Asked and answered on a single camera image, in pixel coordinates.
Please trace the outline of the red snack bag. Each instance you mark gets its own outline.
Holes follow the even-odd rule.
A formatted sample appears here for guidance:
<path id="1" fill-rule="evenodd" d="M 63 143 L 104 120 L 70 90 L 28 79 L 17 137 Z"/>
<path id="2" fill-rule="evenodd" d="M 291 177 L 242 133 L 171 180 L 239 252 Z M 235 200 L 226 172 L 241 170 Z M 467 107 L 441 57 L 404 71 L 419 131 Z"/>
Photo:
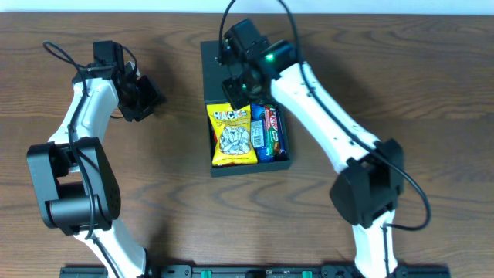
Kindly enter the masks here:
<path id="1" fill-rule="evenodd" d="M 215 130 L 214 130 L 212 124 L 209 124 L 209 129 L 210 129 L 210 134 L 211 134 L 211 142 L 212 142 L 212 144 L 216 144 L 217 143 L 217 137 L 216 137 Z"/>

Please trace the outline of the blue Oreo cookie pack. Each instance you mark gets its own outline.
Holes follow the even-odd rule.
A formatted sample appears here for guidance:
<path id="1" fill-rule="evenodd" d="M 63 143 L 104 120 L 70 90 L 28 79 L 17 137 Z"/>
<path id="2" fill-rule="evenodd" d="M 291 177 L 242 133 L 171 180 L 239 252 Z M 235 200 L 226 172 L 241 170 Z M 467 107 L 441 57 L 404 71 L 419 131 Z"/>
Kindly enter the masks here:
<path id="1" fill-rule="evenodd" d="M 267 138 L 266 138 L 266 124 L 265 124 L 265 118 L 264 118 L 264 113 L 265 113 L 265 108 L 256 104 L 251 105 L 251 115 L 253 120 L 263 120 L 264 124 L 264 135 L 265 135 L 265 147 L 257 148 L 255 150 L 258 162 L 261 163 L 269 163 L 274 160 L 274 157 L 269 155 L 269 151 L 267 149 L 268 143 L 267 143 Z"/>

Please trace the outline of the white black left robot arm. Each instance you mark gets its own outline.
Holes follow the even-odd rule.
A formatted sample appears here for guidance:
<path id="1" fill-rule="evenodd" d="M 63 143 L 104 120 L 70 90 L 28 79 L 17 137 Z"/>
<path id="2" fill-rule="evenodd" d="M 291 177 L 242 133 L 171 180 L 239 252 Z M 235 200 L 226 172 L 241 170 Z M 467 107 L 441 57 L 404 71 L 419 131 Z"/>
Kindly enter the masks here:
<path id="1" fill-rule="evenodd" d="M 159 277 L 161 268 L 120 219 L 120 188 L 103 140 L 116 109 L 128 121 L 143 120 L 160 92 L 133 62 L 90 65 L 74 77 L 73 92 L 59 129 L 26 155 L 42 221 L 90 248 L 102 276 Z"/>

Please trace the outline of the small blue candy box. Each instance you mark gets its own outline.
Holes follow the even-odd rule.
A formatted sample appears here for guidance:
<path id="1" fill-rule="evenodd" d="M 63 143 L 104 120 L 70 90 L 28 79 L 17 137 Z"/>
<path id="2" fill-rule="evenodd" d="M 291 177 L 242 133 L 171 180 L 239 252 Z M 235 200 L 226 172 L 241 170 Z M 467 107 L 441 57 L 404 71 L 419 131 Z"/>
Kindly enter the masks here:
<path id="1" fill-rule="evenodd" d="M 264 135 L 264 122 L 263 120 L 253 120 L 251 122 L 251 143 L 252 146 L 257 149 L 265 147 L 265 135 Z"/>

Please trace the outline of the red green chocolate bar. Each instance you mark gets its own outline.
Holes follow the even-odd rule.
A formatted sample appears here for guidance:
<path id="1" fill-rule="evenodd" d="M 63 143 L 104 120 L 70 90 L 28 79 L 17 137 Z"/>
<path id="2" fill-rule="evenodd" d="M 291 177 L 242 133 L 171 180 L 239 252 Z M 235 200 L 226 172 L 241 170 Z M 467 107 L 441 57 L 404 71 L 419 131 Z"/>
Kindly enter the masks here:
<path id="1" fill-rule="evenodd" d="M 266 124 L 266 138 L 267 149 L 269 155 L 274 157 L 281 151 L 281 145 L 279 143 L 279 127 L 276 109 L 273 106 L 264 106 L 265 108 L 265 124 Z"/>

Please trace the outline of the yellow Hacks candy bag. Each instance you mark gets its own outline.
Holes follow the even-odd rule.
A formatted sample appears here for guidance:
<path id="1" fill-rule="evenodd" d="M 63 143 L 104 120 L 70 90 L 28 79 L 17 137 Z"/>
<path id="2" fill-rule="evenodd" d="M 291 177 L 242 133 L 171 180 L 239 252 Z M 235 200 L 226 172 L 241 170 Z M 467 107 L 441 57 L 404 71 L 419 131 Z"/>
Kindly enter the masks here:
<path id="1" fill-rule="evenodd" d="M 234 110 L 229 103 L 216 103 L 206 108 L 217 137 L 212 165 L 257 164 L 250 134 L 251 107 Z"/>

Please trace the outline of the dark blue wafer bar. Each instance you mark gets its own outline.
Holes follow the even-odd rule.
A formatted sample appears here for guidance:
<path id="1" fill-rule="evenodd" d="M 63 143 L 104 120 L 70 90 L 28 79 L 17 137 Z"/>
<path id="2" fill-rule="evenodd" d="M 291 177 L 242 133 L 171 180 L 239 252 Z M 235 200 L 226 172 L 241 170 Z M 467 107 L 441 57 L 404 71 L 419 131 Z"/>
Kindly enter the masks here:
<path id="1" fill-rule="evenodd" d="M 283 160 L 286 158 L 286 148 L 285 148 L 285 140 L 283 133 L 283 124 L 281 122 L 279 111 L 277 111 L 277 124 L 279 128 L 279 153 L 277 154 L 277 159 Z"/>

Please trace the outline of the dark green gift box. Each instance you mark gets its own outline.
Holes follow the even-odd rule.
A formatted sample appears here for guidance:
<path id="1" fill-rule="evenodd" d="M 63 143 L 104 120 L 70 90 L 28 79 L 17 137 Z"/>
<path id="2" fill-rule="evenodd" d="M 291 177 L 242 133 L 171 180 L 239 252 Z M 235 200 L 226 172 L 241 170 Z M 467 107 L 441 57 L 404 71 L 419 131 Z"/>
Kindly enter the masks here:
<path id="1" fill-rule="evenodd" d="M 225 67 L 216 62 L 218 55 L 217 41 L 200 42 L 201 63 L 203 73 L 204 104 L 226 103 L 227 100 L 223 93 L 222 81 L 228 77 Z M 278 106 L 278 111 L 283 124 L 283 133 L 286 148 L 286 158 L 283 160 L 274 160 L 269 163 L 261 164 L 240 164 L 231 166 L 213 166 L 211 164 L 210 173 L 213 178 L 225 177 L 232 175 L 245 175 L 267 171 L 287 170 L 292 164 L 289 139 L 286 130 L 286 110 Z"/>

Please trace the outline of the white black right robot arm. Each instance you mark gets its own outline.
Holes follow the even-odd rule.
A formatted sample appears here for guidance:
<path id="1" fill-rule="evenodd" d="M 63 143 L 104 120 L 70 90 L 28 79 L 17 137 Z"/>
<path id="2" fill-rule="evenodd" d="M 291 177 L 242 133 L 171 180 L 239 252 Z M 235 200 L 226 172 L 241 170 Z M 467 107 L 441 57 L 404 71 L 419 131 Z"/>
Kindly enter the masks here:
<path id="1" fill-rule="evenodd" d="M 401 146 L 382 142 L 360 126 L 287 41 L 224 39 L 218 60 L 241 69 L 224 82 L 233 107 L 277 103 L 309 131 L 337 173 L 330 199 L 352 226 L 356 268 L 365 277 L 392 274 L 398 266 L 390 227 L 403 189 Z"/>

